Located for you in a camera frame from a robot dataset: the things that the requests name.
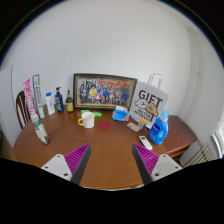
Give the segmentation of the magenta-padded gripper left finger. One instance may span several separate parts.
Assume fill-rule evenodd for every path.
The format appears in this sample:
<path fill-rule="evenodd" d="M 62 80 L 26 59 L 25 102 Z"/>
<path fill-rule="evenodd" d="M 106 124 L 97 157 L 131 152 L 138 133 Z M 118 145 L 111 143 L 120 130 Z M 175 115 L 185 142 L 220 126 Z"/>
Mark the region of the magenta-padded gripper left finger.
<path fill-rule="evenodd" d="M 91 155 L 91 145 L 85 144 L 66 155 L 56 154 L 42 169 L 79 185 Z"/>

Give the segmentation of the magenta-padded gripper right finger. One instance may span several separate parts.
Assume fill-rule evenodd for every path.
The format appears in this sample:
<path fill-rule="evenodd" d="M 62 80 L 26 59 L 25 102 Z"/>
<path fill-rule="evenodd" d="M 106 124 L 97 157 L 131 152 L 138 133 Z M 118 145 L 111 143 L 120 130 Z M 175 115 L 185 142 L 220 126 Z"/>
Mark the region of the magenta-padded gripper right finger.
<path fill-rule="evenodd" d="M 182 169 L 168 154 L 158 155 L 136 143 L 132 145 L 132 154 L 144 185 Z"/>

